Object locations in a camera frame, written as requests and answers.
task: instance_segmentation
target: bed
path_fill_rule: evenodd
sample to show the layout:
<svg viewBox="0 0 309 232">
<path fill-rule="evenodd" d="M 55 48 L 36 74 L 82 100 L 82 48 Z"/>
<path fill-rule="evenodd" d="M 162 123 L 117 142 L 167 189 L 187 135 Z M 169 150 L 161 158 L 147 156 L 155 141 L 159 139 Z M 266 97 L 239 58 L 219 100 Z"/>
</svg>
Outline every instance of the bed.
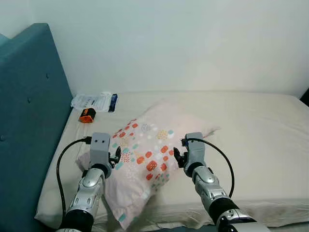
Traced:
<svg viewBox="0 0 309 232">
<path fill-rule="evenodd" d="M 179 99 L 192 114 L 221 127 L 210 139 L 228 154 L 234 166 L 233 199 L 241 208 L 270 227 L 308 221 L 309 108 L 292 96 L 233 92 L 123 93 L 119 94 L 116 111 L 97 114 L 92 124 L 78 122 L 80 112 L 73 109 L 51 162 L 36 218 L 51 227 L 59 225 L 61 210 L 55 164 L 68 143 L 95 131 L 112 134 L 159 99 L 173 98 Z M 194 103 L 195 99 L 203 104 Z M 75 161 L 88 149 L 87 145 L 77 145 L 62 161 L 67 202 L 73 198 L 81 176 Z M 229 189 L 230 174 L 223 159 L 211 149 L 205 159 L 222 186 Z M 130 228 L 132 231 L 177 226 L 199 228 L 211 223 L 192 181 L 182 170 L 172 176 L 144 211 Z M 93 230 L 119 230 L 119 225 L 112 221 L 102 202 Z"/>
<path fill-rule="evenodd" d="M 7 123 L 0 130 L 0 159 L 3 173 L 13 174 L 1 182 L 0 203 L 6 212 L 0 219 L 2 231 L 56 228 L 61 201 L 55 163 L 62 149 L 95 131 L 114 133 L 162 98 L 182 100 L 188 112 L 221 127 L 210 141 L 232 162 L 233 199 L 241 208 L 270 227 L 309 221 L 309 108 L 297 98 L 237 92 L 122 93 L 114 113 L 97 114 L 94 123 L 82 124 L 80 112 L 70 109 L 70 90 L 47 24 L 32 25 L 3 46 L 0 107 L 8 114 L 1 115 Z M 196 99 L 203 104 L 197 105 Z M 88 149 L 76 145 L 62 160 L 66 202 L 73 198 L 82 173 L 76 158 Z M 212 149 L 205 159 L 228 191 L 230 174 L 224 160 Z M 128 231 L 210 223 L 192 181 L 178 170 Z M 293 230 L 308 231 L 308 226 L 274 229 Z M 93 231 L 121 231 L 104 198 Z"/>
</svg>

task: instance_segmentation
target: pillow pattern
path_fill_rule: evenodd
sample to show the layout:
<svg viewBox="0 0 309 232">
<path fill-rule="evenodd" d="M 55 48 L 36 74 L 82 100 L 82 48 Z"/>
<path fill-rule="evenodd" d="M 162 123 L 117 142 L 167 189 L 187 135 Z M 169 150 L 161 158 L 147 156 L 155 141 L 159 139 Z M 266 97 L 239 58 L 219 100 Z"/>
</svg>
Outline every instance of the pillow pattern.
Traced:
<svg viewBox="0 0 309 232">
<path fill-rule="evenodd" d="M 120 146 L 122 154 L 112 175 L 105 180 L 104 196 L 123 229 L 178 169 L 173 148 L 186 151 L 181 144 L 185 134 L 200 131 L 206 137 L 216 129 L 184 113 L 177 104 L 163 102 L 111 135 L 110 153 L 114 154 Z M 79 163 L 88 168 L 89 157 L 79 157 Z"/>
</svg>

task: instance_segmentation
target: black cable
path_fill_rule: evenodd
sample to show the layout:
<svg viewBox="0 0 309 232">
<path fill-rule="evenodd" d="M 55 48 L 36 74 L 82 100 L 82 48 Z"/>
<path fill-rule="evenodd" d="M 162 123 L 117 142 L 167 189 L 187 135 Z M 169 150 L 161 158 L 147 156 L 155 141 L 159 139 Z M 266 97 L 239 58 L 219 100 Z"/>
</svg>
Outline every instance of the black cable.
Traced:
<svg viewBox="0 0 309 232">
<path fill-rule="evenodd" d="M 227 164 L 228 164 L 228 167 L 230 168 L 230 172 L 231 172 L 231 177 L 232 177 L 232 186 L 231 186 L 231 190 L 230 190 L 230 193 L 229 193 L 229 197 L 231 198 L 232 195 L 233 195 L 233 191 L 234 191 L 234 185 L 235 185 L 235 178 L 234 178 L 234 171 L 233 171 L 233 167 L 230 163 L 230 161 L 228 160 L 227 156 L 223 153 L 223 151 L 221 151 L 218 147 L 216 147 L 215 145 L 211 144 L 210 142 L 207 142 L 205 140 L 202 140 L 202 139 L 195 139 L 195 138 L 189 138 L 189 139 L 186 139 L 186 141 L 198 141 L 198 142 L 203 142 L 211 147 L 213 147 L 214 149 L 216 149 L 222 156 L 223 158 L 226 160 Z"/>
<path fill-rule="evenodd" d="M 57 176 L 57 182 L 58 182 L 58 186 L 59 186 L 59 191 L 60 191 L 60 197 L 61 197 L 61 204 L 62 204 L 62 221 L 64 220 L 64 216 L 66 215 L 66 202 L 64 199 L 64 193 L 63 193 L 63 188 L 62 188 L 62 184 L 61 184 L 61 180 L 60 180 L 60 174 L 59 174 L 59 167 L 60 167 L 60 161 L 62 156 L 64 155 L 64 153 L 74 144 L 79 143 L 79 142 L 85 142 L 87 144 L 91 143 L 91 137 L 85 137 L 83 139 L 78 139 L 75 140 L 74 142 L 70 143 L 69 145 L 67 145 L 63 151 L 61 152 L 58 161 L 57 161 L 57 166 L 56 166 L 56 176 Z"/>
</svg>

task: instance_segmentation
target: black connector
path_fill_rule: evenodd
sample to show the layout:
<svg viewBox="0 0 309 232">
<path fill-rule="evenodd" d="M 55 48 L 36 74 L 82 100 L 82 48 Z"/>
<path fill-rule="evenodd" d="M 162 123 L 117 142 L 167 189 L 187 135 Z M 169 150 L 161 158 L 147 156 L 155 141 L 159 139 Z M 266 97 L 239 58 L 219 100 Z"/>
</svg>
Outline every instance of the black connector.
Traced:
<svg viewBox="0 0 309 232">
<path fill-rule="evenodd" d="M 84 138 L 84 142 L 89 145 L 89 144 L 91 144 L 91 139 L 92 139 L 91 136 L 87 136 L 87 137 Z"/>
<path fill-rule="evenodd" d="M 186 144 L 187 144 L 187 139 L 181 139 L 181 141 L 182 141 L 182 146 L 186 146 Z"/>
</svg>

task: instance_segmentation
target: orange battery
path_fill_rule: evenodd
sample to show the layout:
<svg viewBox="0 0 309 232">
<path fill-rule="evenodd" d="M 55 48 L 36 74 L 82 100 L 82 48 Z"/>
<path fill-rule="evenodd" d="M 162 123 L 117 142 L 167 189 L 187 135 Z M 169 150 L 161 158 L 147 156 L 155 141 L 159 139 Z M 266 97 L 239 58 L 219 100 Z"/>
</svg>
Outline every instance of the orange battery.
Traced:
<svg viewBox="0 0 309 232">
<path fill-rule="evenodd" d="M 79 120 L 82 123 L 90 123 L 93 122 L 96 116 L 96 111 L 93 108 L 84 109 L 82 111 L 81 116 L 79 117 Z"/>
</svg>

